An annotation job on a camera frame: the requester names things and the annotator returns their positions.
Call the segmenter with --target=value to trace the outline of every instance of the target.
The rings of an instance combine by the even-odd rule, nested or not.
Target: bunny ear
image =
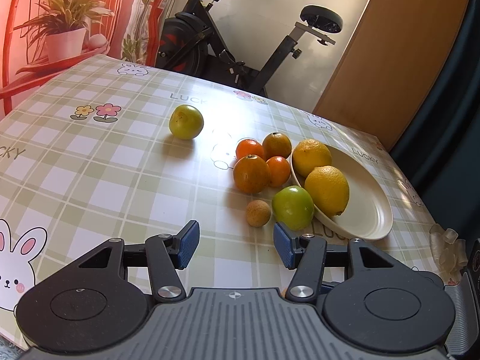
[[[0,219],[0,252],[10,252],[11,237],[8,223]]]
[[[27,261],[32,261],[42,251],[47,243],[47,232],[43,227],[28,230],[17,241],[13,253],[20,255]]]

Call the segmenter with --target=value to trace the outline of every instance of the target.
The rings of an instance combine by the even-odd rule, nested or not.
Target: exercise bike
[[[335,41],[317,31],[338,33],[342,30],[342,18],[330,9],[308,5],[300,13],[300,19],[307,25],[296,22],[270,56],[263,68],[258,71],[236,61],[229,52],[217,26],[210,16],[214,2],[204,4],[202,0],[188,0],[183,11],[165,20],[159,42],[155,67],[176,71],[188,76],[203,78],[215,83],[239,88],[256,95],[265,96],[265,85],[285,58],[292,54],[297,59],[302,51],[295,49],[305,32],[318,38],[327,46]],[[208,45],[214,55],[209,55]]]

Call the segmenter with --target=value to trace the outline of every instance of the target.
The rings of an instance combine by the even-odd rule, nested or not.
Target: pink flower
[[[249,99],[251,98],[251,95],[249,93],[246,93],[244,91],[233,91],[238,97],[243,97],[244,99]]]
[[[121,109],[122,108],[119,107],[118,105],[107,103],[105,105],[99,105],[97,107],[97,115],[98,116],[105,116],[105,115],[116,116],[117,112],[119,112],[119,110]]]

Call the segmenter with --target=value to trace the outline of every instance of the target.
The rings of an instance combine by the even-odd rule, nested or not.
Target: lemon
[[[342,214],[349,202],[349,183],[333,166],[313,169],[305,180],[305,189],[318,209],[329,217]]]
[[[292,161],[293,169],[306,177],[316,167],[331,165],[332,154],[323,143],[310,138],[303,140],[293,149]]]

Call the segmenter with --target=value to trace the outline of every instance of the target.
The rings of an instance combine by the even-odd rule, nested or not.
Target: adjustment knob
[[[292,57],[294,57],[295,59],[297,59],[300,54],[302,53],[302,51],[300,49],[297,49],[297,50],[293,50],[292,51]]]

